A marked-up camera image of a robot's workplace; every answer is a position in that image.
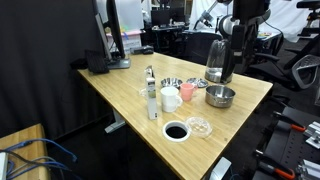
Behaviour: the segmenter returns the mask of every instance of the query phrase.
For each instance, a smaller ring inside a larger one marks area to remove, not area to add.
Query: wooden desk
[[[4,149],[19,142],[35,139],[35,138],[44,138],[43,127],[41,124],[37,124],[26,128],[24,130],[18,131],[14,134],[8,135],[0,139],[0,148]],[[19,154],[25,159],[32,160],[41,156],[47,155],[45,143],[37,141],[33,142],[30,145],[14,150],[15,153]],[[18,160],[15,157],[9,156],[9,160],[12,160],[15,164],[15,167],[19,167],[24,164],[24,162]],[[49,172],[45,167],[35,168],[27,173],[22,174],[15,178],[16,180],[25,180],[25,179],[50,179]]]
[[[205,89],[198,89],[192,101],[184,102],[174,113],[165,113],[161,111],[160,81],[167,77],[177,77],[184,82],[192,77],[204,78],[206,67],[157,53],[131,55],[130,58],[129,69],[111,70],[100,75],[88,70],[79,72],[182,179],[201,179],[207,173],[272,87],[271,83],[234,74],[232,82],[227,85],[236,92],[230,108],[210,106],[205,102]],[[144,69],[148,65],[152,65],[156,78],[157,120],[149,120],[146,99],[139,95],[145,87]],[[181,143],[171,142],[163,136],[165,123],[184,121],[189,116],[206,119],[213,133],[205,139],[190,136]]]

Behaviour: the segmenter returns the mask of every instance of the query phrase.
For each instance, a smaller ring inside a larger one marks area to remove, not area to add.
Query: white cup
[[[164,87],[161,89],[161,105],[165,112],[174,112],[182,105],[182,99],[178,95],[179,90],[175,87]]]

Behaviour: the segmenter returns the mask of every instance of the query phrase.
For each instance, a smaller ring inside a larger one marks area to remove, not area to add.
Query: clear plastic lid
[[[185,122],[192,135],[206,138],[212,132],[212,128],[208,121],[201,117],[188,117]]]

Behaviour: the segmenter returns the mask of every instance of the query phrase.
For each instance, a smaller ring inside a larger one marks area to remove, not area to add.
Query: monitor
[[[184,7],[170,8],[169,11],[174,22],[185,22]]]
[[[101,35],[101,39],[104,45],[106,53],[106,62],[109,69],[123,69],[129,68],[131,65],[130,59],[126,59],[126,54],[124,52],[124,46],[122,42],[122,36],[120,31],[120,24],[117,14],[117,8],[115,0],[107,0],[106,2],[108,22],[105,23],[107,27],[111,30],[111,36],[114,41],[117,51],[110,52],[111,47],[108,46],[108,40],[104,31],[104,24],[100,14],[96,15],[96,21]]]
[[[170,24],[170,10],[151,10],[152,26],[166,27]]]

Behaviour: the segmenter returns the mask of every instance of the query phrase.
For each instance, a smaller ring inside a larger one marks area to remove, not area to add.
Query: stainless steel bowl
[[[206,102],[215,107],[230,107],[236,93],[222,85],[212,85],[206,88]]]
[[[208,81],[201,78],[189,78],[187,83],[196,84],[198,88],[204,88],[208,86]]]
[[[182,83],[182,81],[178,78],[165,78],[161,81],[162,87],[173,86],[178,89],[180,88],[181,83]]]

